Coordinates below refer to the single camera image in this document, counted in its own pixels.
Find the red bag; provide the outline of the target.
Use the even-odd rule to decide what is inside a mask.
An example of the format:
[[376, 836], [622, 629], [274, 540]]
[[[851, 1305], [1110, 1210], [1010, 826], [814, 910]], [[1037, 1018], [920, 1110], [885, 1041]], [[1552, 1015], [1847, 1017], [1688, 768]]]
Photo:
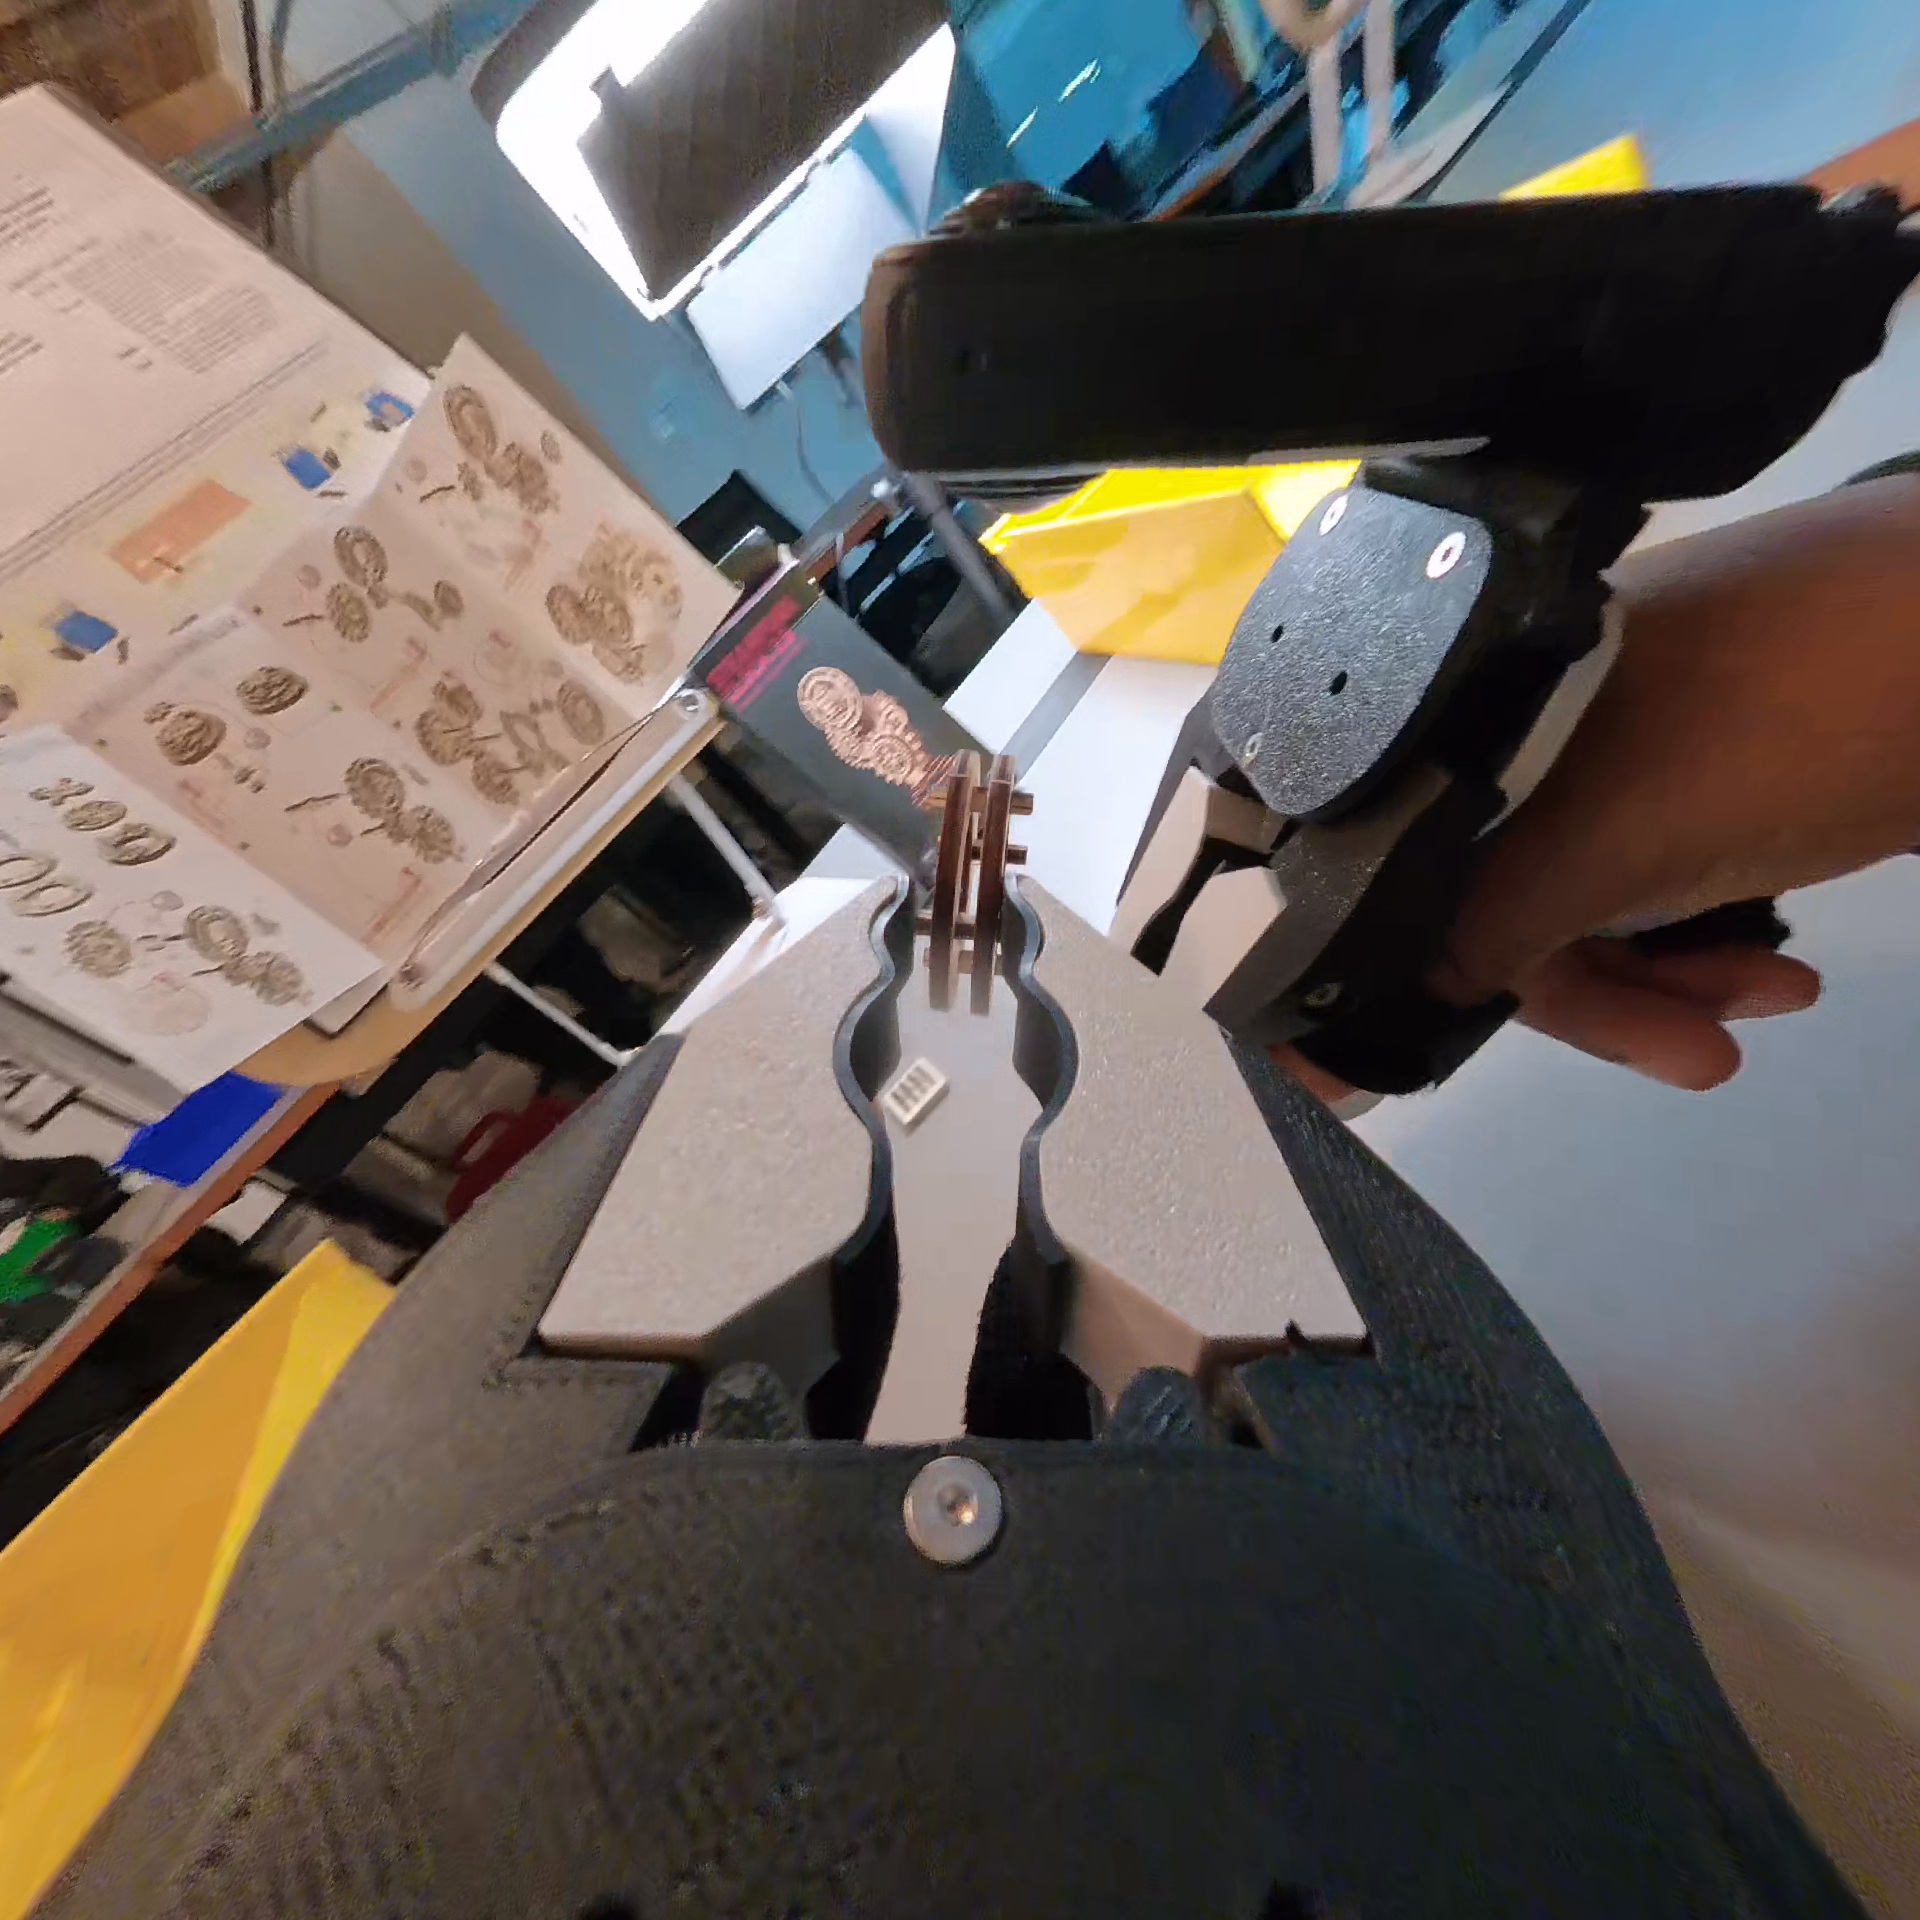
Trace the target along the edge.
[[575, 1095], [536, 1095], [522, 1110], [491, 1110], [479, 1118], [450, 1154], [452, 1184], [444, 1201], [446, 1224], [461, 1220], [580, 1103]]

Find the computer monitor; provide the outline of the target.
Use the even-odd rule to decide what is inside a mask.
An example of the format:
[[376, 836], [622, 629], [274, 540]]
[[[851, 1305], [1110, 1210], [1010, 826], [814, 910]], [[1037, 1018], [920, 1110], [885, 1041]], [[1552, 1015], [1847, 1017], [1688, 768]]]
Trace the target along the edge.
[[738, 410], [924, 234], [952, 82], [939, 2], [535, 5], [470, 80], [499, 149]]

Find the black puzzle box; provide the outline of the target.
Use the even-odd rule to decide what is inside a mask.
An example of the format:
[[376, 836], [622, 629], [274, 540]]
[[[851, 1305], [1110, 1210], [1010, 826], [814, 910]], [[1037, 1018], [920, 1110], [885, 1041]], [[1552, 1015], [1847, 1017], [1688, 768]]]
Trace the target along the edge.
[[693, 676], [800, 791], [908, 868], [939, 833], [930, 791], [958, 759], [991, 765], [991, 750], [803, 566], [747, 593]]

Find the paper instruction booklet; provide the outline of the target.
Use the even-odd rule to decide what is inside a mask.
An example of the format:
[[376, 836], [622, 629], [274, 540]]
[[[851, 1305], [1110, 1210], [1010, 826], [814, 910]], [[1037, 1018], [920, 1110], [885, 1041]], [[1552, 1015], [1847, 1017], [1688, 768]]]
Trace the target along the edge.
[[141, 1106], [346, 1024], [733, 589], [476, 343], [3, 133], [5, 1057]]

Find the person's right hand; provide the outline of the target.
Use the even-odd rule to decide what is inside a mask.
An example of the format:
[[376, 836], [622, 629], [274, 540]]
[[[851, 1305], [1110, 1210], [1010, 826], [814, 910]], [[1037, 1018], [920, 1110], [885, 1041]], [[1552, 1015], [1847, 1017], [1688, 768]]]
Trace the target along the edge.
[[1679, 921], [1917, 844], [1917, 477], [1895, 471], [1634, 554], [1615, 663], [1478, 856], [1431, 991], [1688, 1093], [1735, 1024], [1796, 1015], [1783, 951], [1634, 951]]

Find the yellow plastic bin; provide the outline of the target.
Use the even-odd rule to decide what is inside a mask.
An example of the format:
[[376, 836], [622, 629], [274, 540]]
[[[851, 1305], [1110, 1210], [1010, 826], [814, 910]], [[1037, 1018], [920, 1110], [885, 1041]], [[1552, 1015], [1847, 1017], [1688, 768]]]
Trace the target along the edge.
[[1080, 654], [1215, 664], [1307, 511], [1356, 460], [1116, 469], [983, 544]]
[[267, 1493], [391, 1298], [324, 1241], [5, 1546], [5, 1917], [154, 1744]]

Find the blue tape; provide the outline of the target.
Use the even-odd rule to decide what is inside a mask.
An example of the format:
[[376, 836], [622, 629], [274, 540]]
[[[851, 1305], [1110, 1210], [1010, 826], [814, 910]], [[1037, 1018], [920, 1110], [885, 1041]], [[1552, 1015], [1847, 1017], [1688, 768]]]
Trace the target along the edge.
[[112, 1160], [123, 1180], [190, 1188], [234, 1151], [279, 1103], [280, 1088], [224, 1071], [136, 1127]]

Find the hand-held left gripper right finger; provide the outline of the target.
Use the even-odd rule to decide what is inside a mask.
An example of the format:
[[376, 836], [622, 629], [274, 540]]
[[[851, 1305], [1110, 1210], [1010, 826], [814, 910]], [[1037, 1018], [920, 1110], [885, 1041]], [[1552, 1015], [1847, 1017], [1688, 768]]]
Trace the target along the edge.
[[1099, 1397], [1203, 1388], [1370, 1330], [1235, 1046], [1030, 878], [1015, 881], [1020, 1314]]

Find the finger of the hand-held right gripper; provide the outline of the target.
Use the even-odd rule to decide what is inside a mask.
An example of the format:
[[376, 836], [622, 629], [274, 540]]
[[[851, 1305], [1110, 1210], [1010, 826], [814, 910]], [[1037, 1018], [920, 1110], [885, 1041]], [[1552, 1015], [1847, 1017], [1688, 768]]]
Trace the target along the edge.
[[1266, 865], [1215, 870], [1183, 911], [1183, 993], [1231, 1032], [1284, 1032], [1270, 934], [1284, 911]]
[[1146, 825], [1112, 910], [1112, 942], [1146, 968], [1164, 968], [1189, 910], [1221, 873], [1259, 865], [1277, 815], [1259, 797], [1189, 765]]

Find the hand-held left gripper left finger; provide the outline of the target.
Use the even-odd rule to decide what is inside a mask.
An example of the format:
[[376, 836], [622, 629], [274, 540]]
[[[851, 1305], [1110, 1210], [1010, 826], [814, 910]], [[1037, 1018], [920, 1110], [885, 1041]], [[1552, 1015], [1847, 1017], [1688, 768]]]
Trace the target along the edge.
[[876, 1404], [898, 1305], [876, 1110], [911, 970], [909, 880], [803, 880], [670, 1029], [658, 1090], [540, 1324], [548, 1351], [768, 1369], [803, 1404]]

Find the wooden ring part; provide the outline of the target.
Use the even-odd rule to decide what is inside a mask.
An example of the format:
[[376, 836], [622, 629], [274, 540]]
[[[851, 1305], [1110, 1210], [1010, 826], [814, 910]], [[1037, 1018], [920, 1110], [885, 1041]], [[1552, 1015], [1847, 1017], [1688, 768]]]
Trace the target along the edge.
[[1015, 753], [948, 756], [927, 784], [920, 810], [932, 848], [920, 880], [918, 936], [926, 942], [927, 1002], [938, 1013], [991, 1007], [1010, 874], [1026, 864], [1018, 829], [1036, 801]]

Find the grey desk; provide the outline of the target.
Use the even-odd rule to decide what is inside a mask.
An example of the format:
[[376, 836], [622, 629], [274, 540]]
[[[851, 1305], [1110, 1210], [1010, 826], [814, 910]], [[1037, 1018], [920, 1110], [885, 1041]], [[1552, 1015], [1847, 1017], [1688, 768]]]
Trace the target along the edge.
[[[1916, 295], [1872, 369], [1733, 502], [1783, 508], [1916, 452]], [[1461, 1229], [1636, 1480], [1747, 1730], [1875, 1916], [1916, 1916], [1916, 855], [1792, 896], [1820, 1002], [1742, 1030], [1710, 1095], [1527, 1030], [1352, 1130]], [[1036, 1110], [1012, 1009], [902, 1007], [951, 1088], [896, 1134], [902, 1311], [871, 1434], [963, 1421], [988, 1260]]]

